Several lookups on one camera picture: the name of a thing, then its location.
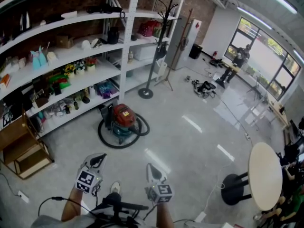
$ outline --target wooden shelf unit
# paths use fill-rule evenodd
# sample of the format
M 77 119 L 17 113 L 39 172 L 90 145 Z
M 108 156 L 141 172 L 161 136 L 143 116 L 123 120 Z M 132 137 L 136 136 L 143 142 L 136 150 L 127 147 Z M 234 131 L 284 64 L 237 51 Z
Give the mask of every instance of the wooden shelf unit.
M 45 143 L 38 134 L 25 112 L 16 121 L 0 131 L 0 161 L 21 179 L 26 179 L 37 171 L 54 162 Z

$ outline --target table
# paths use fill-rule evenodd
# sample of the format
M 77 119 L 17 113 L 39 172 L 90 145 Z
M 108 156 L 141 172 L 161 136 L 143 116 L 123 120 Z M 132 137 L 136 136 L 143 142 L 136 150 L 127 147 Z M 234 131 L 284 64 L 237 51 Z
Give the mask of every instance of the table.
M 260 210 L 270 210 L 280 197 L 282 182 L 282 169 L 276 152 L 268 144 L 259 142 L 251 150 L 248 172 L 228 175 L 223 181 L 225 188 L 221 195 L 228 205 L 253 198 Z M 251 194 L 244 195 L 246 185 L 249 185 Z
M 279 118 L 281 120 L 281 122 L 284 124 L 283 129 L 288 127 L 289 121 L 287 120 L 286 114 L 282 115 L 280 113 L 279 110 L 281 107 L 280 107 L 280 104 L 278 103 L 278 101 L 269 92 L 267 92 L 267 99 L 268 99 L 269 107 L 274 111 L 274 114 L 276 115 L 276 117 Z
M 234 66 L 233 63 L 228 58 L 222 59 L 222 63 L 226 67 L 230 67 L 232 70 L 236 71 L 237 73 L 240 71 L 240 68 L 237 67 L 237 66 Z M 215 82 L 217 82 L 220 86 L 222 86 L 225 89 L 225 85 L 224 85 L 224 82 L 222 80 L 220 80 L 218 78 Z
M 228 58 L 222 59 L 222 63 L 224 63 L 226 67 L 230 67 L 232 70 L 236 71 L 237 73 L 241 70 L 241 68 L 234 66 Z

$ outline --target white floor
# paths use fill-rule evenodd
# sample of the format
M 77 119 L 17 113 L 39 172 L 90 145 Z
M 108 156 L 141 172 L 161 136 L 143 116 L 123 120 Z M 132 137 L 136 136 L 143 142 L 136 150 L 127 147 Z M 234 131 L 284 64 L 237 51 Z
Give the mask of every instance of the white floor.
M 108 154 L 99 200 L 108 194 L 110 185 L 119 180 L 123 201 L 151 206 L 144 188 L 146 164 L 152 162 L 165 169 L 175 189 L 175 197 L 169 205 L 173 220 L 195 219 L 205 210 L 205 222 L 256 227 L 252 217 L 258 208 L 253 199 L 228 206 L 222 201 L 220 189 L 215 189 L 207 207 L 206 202 L 217 175 L 221 182 L 230 173 L 247 171 L 252 143 L 266 142 L 277 152 L 282 151 L 280 124 L 277 120 L 270 124 L 273 116 L 264 112 L 264 105 L 254 107 L 258 104 L 254 101 L 254 92 L 247 94 L 248 86 L 238 77 L 231 80 L 225 90 L 217 85 L 215 98 L 197 97 L 185 77 L 210 81 L 202 75 L 208 74 L 204 69 L 209 66 L 200 57 L 189 58 L 188 67 L 191 70 L 183 68 L 172 72 L 173 92 L 164 83 L 152 86 L 154 97 L 149 100 L 141 99 L 137 89 L 126 94 L 125 103 L 141 114 L 151 127 L 150 134 L 141 137 L 133 146 L 123 150 L 104 146 L 97 134 L 102 118 L 98 110 L 93 109 L 45 136 L 53 152 L 54 164 L 25 181 L 2 167 L 1 172 L 8 177 L 12 188 L 28 195 L 30 203 L 12 196 L 0 177 L 0 217 L 3 219 L 0 227 L 30 227 L 40 203 L 52 196 L 68 197 L 82 161 L 99 152 Z M 209 71 L 217 72 L 215 77 L 224 71 L 211 67 Z M 252 143 L 246 139 L 240 123 Z M 234 162 L 218 148 L 219 145 L 234 157 Z M 89 208 L 94 208 L 95 199 L 91 195 L 84 195 L 83 201 Z M 41 213 L 59 219 L 63 206 L 64 202 L 49 201 Z M 154 211 L 146 221 L 155 225 L 155 218 Z

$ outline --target brick wall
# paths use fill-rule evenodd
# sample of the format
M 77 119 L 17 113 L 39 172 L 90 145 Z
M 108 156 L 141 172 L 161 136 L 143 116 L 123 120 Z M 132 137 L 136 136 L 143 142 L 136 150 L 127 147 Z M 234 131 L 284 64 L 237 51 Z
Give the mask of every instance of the brick wall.
M 170 0 L 162 0 L 165 4 L 169 4 Z M 188 17 L 189 10 L 193 9 L 192 18 L 202 21 L 198 36 L 195 43 L 201 44 L 207 33 L 208 26 L 212 20 L 216 5 L 211 0 L 184 0 L 181 8 L 181 15 Z M 157 3 L 156 10 L 162 10 L 163 5 Z
M 169 4 L 170 0 L 162 0 L 165 4 Z M 32 24 L 39 24 L 41 20 L 46 19 L 51 15 L 58 15 L 73 10 L 85 10 L 87 7 L 97 5 L 105 2 L 105 0 L 27 0 L 0 15 L 0 31 L 4 31 L 6 35 L 11 35 L 14 30 L 19 28 L 19 19 L 23 11 L 28 11 L 30 21 Z M 130 0 L 119 0 L 123 8 L 129 7 Z M 154 0 L 139 0 L 137 9 L 152 10 Z M 216 5 L 211 0 L 185 0 L 181 14 L 185 17 L 188 16 L 189 10 L 194 9 L 192 17 L 202 21 L 196 43 L 201 44 L 209 23 L 213 17 Z M 156 11 L 163 11 L 164 6 L 157 2 Z M 147 18 L 136 18 L 134 21 L 134 30 L 139 28 L 139 25 Z M 20 56 L 28 55 L 30 50 L 37 50 L 40 44 L 45 44 L 51 41 L 51 45 L 55 42 L 55 35 L 58 33 L 69 33 L 71 36 L 79 38 L 87 35 L 99 34 L 102 32 L 102 20 L 92 20 L 82 23 L 67 25 L 61 28 L 56 28 L 35 37 L 29 38 L 22 43 L 12 47 L 3 53 L 0 59 L 7 56 Z

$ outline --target round white table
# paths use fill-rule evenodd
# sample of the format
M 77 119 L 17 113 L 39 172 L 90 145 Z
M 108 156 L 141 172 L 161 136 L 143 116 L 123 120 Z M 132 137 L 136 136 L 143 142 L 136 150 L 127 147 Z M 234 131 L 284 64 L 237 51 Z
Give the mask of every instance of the round white table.
M 223 181 L 225 188 L 221 194 L 224 202 L 229 205 L 253 198 L 261 210 L 270 210 L 280 197 L 282 182 L 278 156 L 268 144 L 259 142 L 251 150 L 248 172 L 228 175 Z M 244 195 L 246 185 L 249 185 L 251 194 Z

